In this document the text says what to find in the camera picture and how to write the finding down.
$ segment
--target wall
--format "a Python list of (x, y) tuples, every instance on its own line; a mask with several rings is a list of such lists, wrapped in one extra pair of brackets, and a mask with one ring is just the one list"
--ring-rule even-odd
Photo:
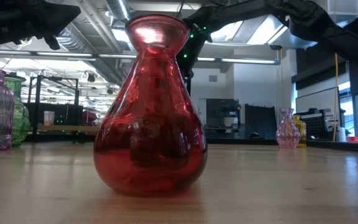
[[(191, 102), (198, 112), (203, 123), (206, 121), (206, 100), (200, 99), (225, 99), (226, 74), (218, 68), (194, 68), (194, 77), (191, 79)], [(209, 82), (209, 76), (216, 75), (217, 82)]]
[(277, 66), (235, 64), (234, 98), (242, 106), (241, 123), (245, 121), (245, 104), (277, 106)]
[[(349, 74), (346, 73), (338, 76), (338, 85), (348, 81), (349, 81)], [(298, 90), (298, 97), (306, 96), (312, 93), (316, 93), (318, 91), (323, 91), (334, 87), (335, 87), (335, 77), (332, 77), (330, 79), (324, 80), (322, 82)]]
[[(191, 100), (199, 111), (199, 99), (220, 98), (238, 99), (241, 110), (241, 123), (245, 121), (244, 105), (276, 107), (277, 122), (281, 108), (294, 108), (296, 90), (291, 76), (296, 74), (296, 52), (288, 50), (282, 65), (233, 64), (225, 73), (219, 69), (194, 68), (191, 80)], [(210, 83), (209, 76), (217, 75), (218, 82)]]

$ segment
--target workbench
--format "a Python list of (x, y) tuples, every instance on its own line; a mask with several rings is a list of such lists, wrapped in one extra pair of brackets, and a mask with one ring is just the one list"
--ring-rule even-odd
[(203, 175), (169, 197), (128, 197), (97, 175), (92, 144), (0, 152), (0, 223), (358, 223), (358, 152), (209, 145)]

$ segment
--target window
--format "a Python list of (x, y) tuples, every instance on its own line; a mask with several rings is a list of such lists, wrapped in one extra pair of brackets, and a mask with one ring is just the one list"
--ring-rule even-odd
[(349, 136), (354, 136), (354, 115), (353, 115), (353, 101), (350, 93), (350, 82), (339, 85), (339, 100), (341, 109), (344, 113), (344, 127), (348, 130)]

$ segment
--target red glass vase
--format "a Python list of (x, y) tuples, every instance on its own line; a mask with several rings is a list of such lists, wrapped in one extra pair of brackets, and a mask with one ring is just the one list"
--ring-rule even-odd
[(138, 55), (100, 125), (94, 164), (114, 190), (171, 194), (201, 175), (207, 157), (203, 126), (175, 59), (188, 28), (174, 17), (147, 15), (126, 29)]

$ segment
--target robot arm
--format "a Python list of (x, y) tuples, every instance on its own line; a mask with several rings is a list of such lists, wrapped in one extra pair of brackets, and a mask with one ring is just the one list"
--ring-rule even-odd
[(290, 32), (302, 39), (319, 42), (343, 58), (358, 64), (358, 36), (337, 26), (328, 13), (309, 0), (250, 0), (231, 6), (202, 7), (183, 19), (191, 30), (181, 52), (177, 55), (184, 78), (191, 78), (191, 69), (210, 34), (226, 24), (271, 14)]
[(19, 44), (22, 39), (36, 36), (58, 50), (56, 35), (80, 13), (77, 6), (44, 0), (0, 0), (0, 44), (11, 41)]

